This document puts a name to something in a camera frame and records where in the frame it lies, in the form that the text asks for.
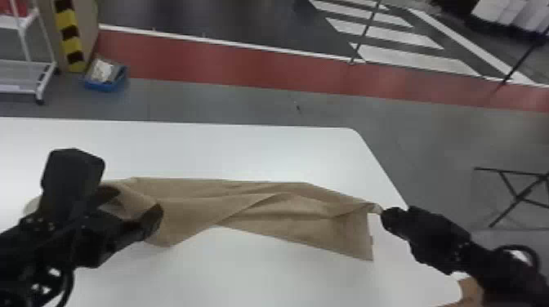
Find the stand leg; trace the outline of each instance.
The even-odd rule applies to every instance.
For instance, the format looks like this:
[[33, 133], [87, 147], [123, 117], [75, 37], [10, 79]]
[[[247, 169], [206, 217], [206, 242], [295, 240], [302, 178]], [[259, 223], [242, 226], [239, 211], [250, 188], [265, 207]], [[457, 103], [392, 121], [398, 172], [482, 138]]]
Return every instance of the stand leg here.
[[[547, 33], [549, 33], [549, 26], [543, 31], [542, 38], [546, 39]], [[524, 63], [524, 61], [530, 56], [530, 54], [538, 47], [538, 42], [534, 42], [532, 46], [526, 51], [526, 53], [520, 58], [518, 62], [516, 62], [515, 66], [511, 69], [511, 71], [505, 76], [505, 78], [502, 80], [502, 84], [506, 84], [507, 81], [511, 78], [511, 76], [515, 73], [515, 71]]]
[[349, 60], [349, 65], [353, 65], [355, 63], [356, 55], [359, 52], [360, 46], [362, 46], [362, 40], [366, 36], [366, 33], [368, 32], [368, 29], [370, 29], [370, 26], [372, 25], [373, 18], [376, 16], [377, 11], [379, 11], [379, 6], [382, 4], [382, 0], [377, 0], [376, 6], [373, 8], [372, 14], [370, 15], [370, 18], [368, 19], [368, 23], [366, 24], [366, 27], [364, 28], [364, 31], [362, 32], [362, 35], [360, 35], [360, 40], [356, 44], [355, 52], [353, 52], [353, 56]]
[[488, 225], [489, 228], [493, 228], [497, 223], [499, 223], [500, 220], [503, 220], [505, 216], [509, 214], [509, 212], [513, 211], [515, 207], [520, 203], [520, 200], [515, 198], [515, 201], [501, 214], [494, 220], [490, 225]]

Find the gray floor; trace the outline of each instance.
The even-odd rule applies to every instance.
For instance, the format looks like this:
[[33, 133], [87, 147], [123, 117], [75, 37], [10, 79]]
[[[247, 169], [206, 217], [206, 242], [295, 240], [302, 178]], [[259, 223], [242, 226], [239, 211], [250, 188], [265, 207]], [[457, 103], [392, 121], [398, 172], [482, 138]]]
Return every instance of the gray floor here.
[[475, 166], [549, 170], [549, 115], [144, 79], [99, 93], [69, 74], [53, 79], [46, 100], [39, 107], [31, 97], [0, 96], [0, 116], [351, 127], [408, 205], [446, 215], [487, 246], [527, 242], [549, 275], [547, 231], [520, 230], [549, 227], [549, 211], [523, 205], [500, 224], [506, 231], [483, 230], [510, 198], [496, 176], [473, 172]]

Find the metal pole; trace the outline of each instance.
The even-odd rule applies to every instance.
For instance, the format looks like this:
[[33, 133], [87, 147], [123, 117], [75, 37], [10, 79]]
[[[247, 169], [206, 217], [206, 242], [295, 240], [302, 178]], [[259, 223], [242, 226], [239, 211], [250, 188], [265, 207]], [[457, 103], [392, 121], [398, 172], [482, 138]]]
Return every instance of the metal pole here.
[[370, 26], [373, 22], [373, 17], [375, 17], [377, 11], [379, 11], [379, 6], [382, 4], [382, 0], [377, 0], [376, 6], [373, 8], [372, 14], [370, 15], [370, 18], [368, 19], [368, 23], [366, 24], [366, 27], [364, 28], [364, 31], [362, 32], [362, 35], [360, 35], [360, 40], [356, 44], [355, 52], [353, 52], [353, 56], [349, 60], [349, 65], [353, 65], [355, 63], [356, 55], [359, 52], [360, 46], [362, 46], [362, 40], [366, 36], [366, 33], [368, 32], [368, 29], [370, 29]]
[[[542, 38], [541, 39], [547, 39], [547, 33], [549, 33], [549, 26], [543, 31]], [[518, 62], [516, 62], [515, 66], [511, 69], [511, 71], [505, 76], [505, 78], [502, 80], [502, 84], [506, 84], [507, 81], [511, 78], [511, 75], [515, 73], [515, 71], [524, 63], [524, 61], [532, 54], [532, 52], [538, 47], [538, 40], [530, 46], [530, 48], [526, 51], [526, 53], [520, 58]]]

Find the blue tray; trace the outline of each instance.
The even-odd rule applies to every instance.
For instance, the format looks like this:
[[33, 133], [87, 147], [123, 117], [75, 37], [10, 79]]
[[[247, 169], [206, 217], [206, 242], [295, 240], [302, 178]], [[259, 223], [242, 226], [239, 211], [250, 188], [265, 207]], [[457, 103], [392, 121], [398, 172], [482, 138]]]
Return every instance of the blue tray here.
[[123, 83], [124, 80], [127, 79], [127, 66], [122, 66], [120, 69], [120, 72], [118, 73], [118, 77], [114, 80], [112, 83], [102, 83], [102, 82], [94, 82], [90, 80], [83, 79], [84, 81], [84, 87], [90, 90], [95, 91], [116, 91], [120, 85]]

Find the beige towel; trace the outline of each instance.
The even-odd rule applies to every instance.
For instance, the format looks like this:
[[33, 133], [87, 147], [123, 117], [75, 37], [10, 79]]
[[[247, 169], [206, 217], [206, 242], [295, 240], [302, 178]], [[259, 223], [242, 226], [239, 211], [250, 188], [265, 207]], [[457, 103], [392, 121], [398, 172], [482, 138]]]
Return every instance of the beige towel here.
[[130, 178], [118, 188], [130, 217], [158, 203], [164, 219], [148, 242], [168, 247], [213, 225], [372, 260], [367, 214], [381, 207], [306, 183]]

